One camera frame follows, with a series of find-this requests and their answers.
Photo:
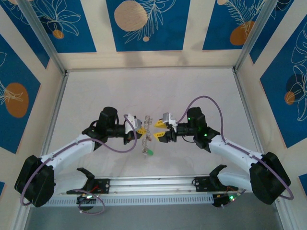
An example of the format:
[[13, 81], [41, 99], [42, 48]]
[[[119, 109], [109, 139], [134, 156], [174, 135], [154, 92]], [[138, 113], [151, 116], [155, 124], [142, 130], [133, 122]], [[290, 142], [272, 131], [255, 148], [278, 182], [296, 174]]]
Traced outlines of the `controller board with green light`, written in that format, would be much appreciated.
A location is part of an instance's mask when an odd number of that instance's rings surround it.
[[216, 208], [225, 208], [234, 202], [239, 194], [213, 194], [213, 206]]
[[76, 204], [78, 205], [87, 205], [87, 204], [96, 204], [97, 200], [92, 195], [82, 194], [77, 197]]

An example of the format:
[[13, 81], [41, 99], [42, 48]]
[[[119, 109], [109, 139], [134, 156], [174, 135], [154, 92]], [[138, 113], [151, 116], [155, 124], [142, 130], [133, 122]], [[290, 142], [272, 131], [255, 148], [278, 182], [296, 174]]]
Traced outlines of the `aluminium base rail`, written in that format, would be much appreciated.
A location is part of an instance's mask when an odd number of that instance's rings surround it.
[[59, 195], [77, 194], [88, 179], [110, 179], [108, 194], [128, 193], [167, 193], [167, 192], [197, 192], [192, 185], [194, 177], [210, 176], [218, 178], [221, 184], [235, 186], [239, 190], [253, 191], [249, 176], [235, 172], [220, 172], [218, 175], [179, 176], [179, 177], [118, 177], [106, 178], [95, 177], [92, 174], [85, 175], [83, 172], [75, 171], [61, 175], [59, 178], [47, 176], [42, 178], [39, 174], [30, 182], [24, 197], [31, 202], [35, 200], [46, 203], [51, 197]]

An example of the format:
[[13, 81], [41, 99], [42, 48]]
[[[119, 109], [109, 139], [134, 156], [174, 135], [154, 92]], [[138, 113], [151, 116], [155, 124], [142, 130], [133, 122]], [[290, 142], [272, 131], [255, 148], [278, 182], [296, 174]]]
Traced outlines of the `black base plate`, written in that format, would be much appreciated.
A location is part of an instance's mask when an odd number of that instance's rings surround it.
[[81, 190], [93, 194], [108, 194], [110, 189], [110, 179], [88, 179]]
[[223, 185], [218, 178], [210, 176], [194, 177], [191, 183], [195, 186], [197, 192], [226, 192], [239, 190], [239, 188], [235, 186]]

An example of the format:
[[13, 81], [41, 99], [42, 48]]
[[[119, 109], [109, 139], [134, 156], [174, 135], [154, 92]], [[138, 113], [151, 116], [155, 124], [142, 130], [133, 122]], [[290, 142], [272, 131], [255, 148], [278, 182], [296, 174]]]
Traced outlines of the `aluminium frame post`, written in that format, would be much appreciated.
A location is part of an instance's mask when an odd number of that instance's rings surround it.
[[60, 73], [63, 76], [66, 76], [66, 70], [58, 56], [58, 52], [56, 51], [52, 41], [50, 40], [48, 34], [46, 33], [42, 23], [40, 22], [31, 4], [27, 0], [16, 0], [16, 1], [24, 17], [28, 21], [29, 25], [31, 26], [33, 32], [35, 33], [36, 37], [40, 41], [43, 48], [45, 49], [49, 57], [53, 60], [55, 66], [60, 71]]
[[247, 37], [246, 42], [244, 43], [240, 55], [236, 61], [236, 64], [233, 66], [234, 73], [237, 73], [240, 68], [242, 67], [245, 59], [247, 58], [248, 54], [252, 50], [253, 46], [255, 45], [259, 35], [261, 34], [262, 29], [264, 28], [265, 24], [267, 23], [272, 11], [274, 10], [278, 0], [266, 0], [264, 2], [264, 6], [260, 11], [254, 26], [252, 27], [250, 34]]

